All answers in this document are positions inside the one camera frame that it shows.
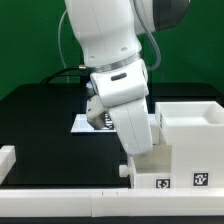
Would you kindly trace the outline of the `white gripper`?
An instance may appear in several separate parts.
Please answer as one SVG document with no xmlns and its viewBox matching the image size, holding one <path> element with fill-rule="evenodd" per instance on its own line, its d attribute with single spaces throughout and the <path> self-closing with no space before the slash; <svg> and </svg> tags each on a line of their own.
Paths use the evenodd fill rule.
<svg viewBox="0 0 224 224">
<path fill-rule="evenodd" d="M 142 59 L 122 68 L 90 75 L 100 102 L 108 110 L 125 152 L 140 155 L 153 149 L 146 96 L 147 71 Z"/>
</svg>

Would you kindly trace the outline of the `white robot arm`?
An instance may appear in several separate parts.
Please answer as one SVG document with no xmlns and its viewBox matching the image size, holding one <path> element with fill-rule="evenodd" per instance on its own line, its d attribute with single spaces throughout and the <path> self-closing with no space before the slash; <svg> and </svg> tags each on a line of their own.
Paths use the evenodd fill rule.
<svg viewBox="0 0 224 224">
<path fill-rule="evenodd" d="M 127 154 L 151 151 L 147 72 L 158 66 L 145 65 L 137 36 L 177 26 L 190 0 L 64 1 L 95 91 L 88 122 L 98 128 L 98 117 L 107 112 Z"/>
</svg>

